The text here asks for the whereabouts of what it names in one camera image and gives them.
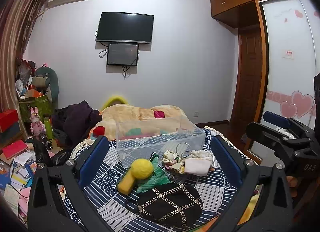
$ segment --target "screw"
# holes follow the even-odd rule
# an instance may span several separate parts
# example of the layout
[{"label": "screw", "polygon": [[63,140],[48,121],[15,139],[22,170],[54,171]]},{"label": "screw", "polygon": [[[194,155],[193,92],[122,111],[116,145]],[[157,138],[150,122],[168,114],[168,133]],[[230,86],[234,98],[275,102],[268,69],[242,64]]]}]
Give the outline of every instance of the screw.
[{"label": "screw", "polygon": [[38,164],[38,168],[39,169],[43,169],[44,168],[44,163]]},{"label": "screw", "polygon": [[279,169],[279,170],[281,170],[281,169],[283,168],[283,167],[282,167],[282,164],[276,163],[276,168]]},{"label": "screw", "polygon": [[247,159],[247,160],[245,161],[245,164],[246,164],[246,165],[249,165],[249,166],[253,166],[253,165],[254,165],[254,161],[252,161],[251,159]]},{"label": "screw", "polygon": [[74,163],[75,163],[75,161],[73,159],[69,159],[69,160],[66,161],[66,164],[68,166],[72,166]]}]

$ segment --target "curtain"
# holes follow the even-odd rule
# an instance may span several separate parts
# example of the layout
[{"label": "curtain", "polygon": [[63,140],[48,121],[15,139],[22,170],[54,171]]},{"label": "curtain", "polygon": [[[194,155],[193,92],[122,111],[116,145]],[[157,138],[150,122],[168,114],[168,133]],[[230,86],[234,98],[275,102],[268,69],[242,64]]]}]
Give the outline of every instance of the curtain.
[{"label": "curtain", "polygon": [[20,129],[27,132],[19,110],[15,76],[36,18],[45,0],[8,0],[0,13],[0,110],[16,109]]}]

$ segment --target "plastic storage box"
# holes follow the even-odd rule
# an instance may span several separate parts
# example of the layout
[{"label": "plastic storage box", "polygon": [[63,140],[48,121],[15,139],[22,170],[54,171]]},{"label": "plastic storage box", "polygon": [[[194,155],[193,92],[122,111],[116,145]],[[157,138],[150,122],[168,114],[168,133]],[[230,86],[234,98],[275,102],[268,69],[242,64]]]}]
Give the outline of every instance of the plastic storage box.
[{"label": "plastic storage box", "polygon": [[205,133],[185,116],[116,123],[116,148],[123,167],[156,152],[162,159],[166,150],[182,155],[203,149]]}]

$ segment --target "wooden floor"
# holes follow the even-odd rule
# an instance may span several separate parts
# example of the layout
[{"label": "wooden floor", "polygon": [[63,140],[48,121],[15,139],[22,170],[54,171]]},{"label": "wooden floor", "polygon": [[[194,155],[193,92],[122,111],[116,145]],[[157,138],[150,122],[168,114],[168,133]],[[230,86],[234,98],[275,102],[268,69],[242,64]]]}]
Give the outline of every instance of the wooden floor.
[{"label": "wooden floor", "polygon": [[228,124],[219,124],[215,126],[210,126],[215,130],[223,133],[223,135],[231,142],[233,145],[238,148],[241,152],[244,150],[245,143],[241,141],[241,137],[244,134],[243,130],[239,130],[236,127],[232,127]]}]

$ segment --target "yellow felt toy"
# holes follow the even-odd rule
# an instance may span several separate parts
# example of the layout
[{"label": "yellow felt toy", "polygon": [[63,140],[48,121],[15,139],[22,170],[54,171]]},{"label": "yellow felt toy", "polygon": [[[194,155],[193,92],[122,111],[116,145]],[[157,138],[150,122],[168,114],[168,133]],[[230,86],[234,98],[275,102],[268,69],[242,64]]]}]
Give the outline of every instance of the yellow felt toy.
[{"label": "yellow felt toy", "polygon": [[129,195],[134,187],[136,179],[147,179],[153,173],[153,165],[146,159],[137,159],[130,169],[122,177],[117,185],[117,189],[124,195]]}]

